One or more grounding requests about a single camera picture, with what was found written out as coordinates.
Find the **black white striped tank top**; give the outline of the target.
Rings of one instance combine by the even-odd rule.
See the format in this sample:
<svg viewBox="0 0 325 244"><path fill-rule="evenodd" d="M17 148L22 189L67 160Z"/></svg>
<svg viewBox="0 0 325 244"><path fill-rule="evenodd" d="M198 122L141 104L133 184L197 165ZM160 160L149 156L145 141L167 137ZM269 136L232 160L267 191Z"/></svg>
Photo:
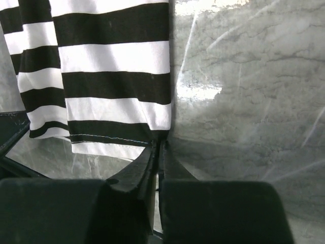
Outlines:
<svg viewBox="0 0 325 244"><path fill-rule="evenodd" d="M168 1L1 1L33 139L136 159L172 119Z"/></svg>

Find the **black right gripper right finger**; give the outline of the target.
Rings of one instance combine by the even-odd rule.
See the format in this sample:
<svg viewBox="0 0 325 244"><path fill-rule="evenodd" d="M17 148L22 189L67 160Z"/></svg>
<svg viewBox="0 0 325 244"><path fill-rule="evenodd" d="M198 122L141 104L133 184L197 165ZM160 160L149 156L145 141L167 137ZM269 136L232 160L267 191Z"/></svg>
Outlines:
<svg viewBox="0 0 325 244"><path fill-rule="evenodd" d="M165 179L197 179L174 157L168 141L163 141L159 149L159 182Z"/></svg>

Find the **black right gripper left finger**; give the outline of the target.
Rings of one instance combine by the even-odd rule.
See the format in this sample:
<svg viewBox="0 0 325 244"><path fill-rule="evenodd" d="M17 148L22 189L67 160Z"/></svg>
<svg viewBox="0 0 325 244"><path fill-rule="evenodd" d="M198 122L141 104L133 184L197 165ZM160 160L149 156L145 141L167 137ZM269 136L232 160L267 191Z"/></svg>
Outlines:
<svg viewBox="0 0 325 244"><path fill-rule="evenodd" d="M157 155L154 143L106 180L113 193L110 216L117 243L148 243L153 233Z"/></svg>

